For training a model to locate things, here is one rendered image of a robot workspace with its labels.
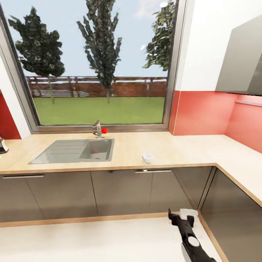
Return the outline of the coffee cup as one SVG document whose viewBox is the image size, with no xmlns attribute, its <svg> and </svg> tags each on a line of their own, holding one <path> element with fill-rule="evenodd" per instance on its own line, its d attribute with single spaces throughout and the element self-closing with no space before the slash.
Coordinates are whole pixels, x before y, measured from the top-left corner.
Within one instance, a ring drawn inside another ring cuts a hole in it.
<svg viewBox="0 0 262 262">
<path fill-rule="evenodd" d="M 143 160 L 146 162 L 146 163 L 151 163 L 152 162 L 152 158 L 153 158 L 153 155 L 152 154 L 144 154 L 142 156 Z"/>
</svg>

